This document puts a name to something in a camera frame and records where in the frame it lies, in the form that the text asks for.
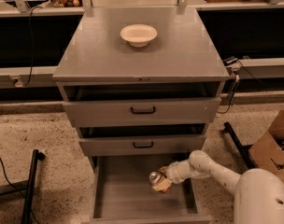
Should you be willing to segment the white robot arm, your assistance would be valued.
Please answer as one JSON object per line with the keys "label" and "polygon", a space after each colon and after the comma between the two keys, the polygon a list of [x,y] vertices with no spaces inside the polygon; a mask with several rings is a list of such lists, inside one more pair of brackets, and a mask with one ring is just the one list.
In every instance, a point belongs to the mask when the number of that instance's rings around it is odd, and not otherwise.
{"label": "white robot arm", "polygon": [[195,150],[187,160],[151,172],[149,182],[155,191],[165,193],[172,184],[207,177],[234,196],[234,224],[284,224],[284,183],[264,169],[249,169],[240,175]]}

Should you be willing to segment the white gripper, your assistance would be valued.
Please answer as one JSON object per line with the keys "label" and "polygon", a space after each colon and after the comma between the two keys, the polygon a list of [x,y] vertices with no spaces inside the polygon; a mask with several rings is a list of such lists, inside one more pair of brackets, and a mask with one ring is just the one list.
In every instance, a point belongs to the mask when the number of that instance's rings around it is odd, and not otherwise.
{"label": "white gripper", "polygon": [[172,162],[167,166],[158,169],[158,172],[166,176],[167,179],[160,179],[152,182],[152,188],[155,191],[168,191],[172,184],[179,184],[183,182],[183,178],[178,172],[178,161]]}

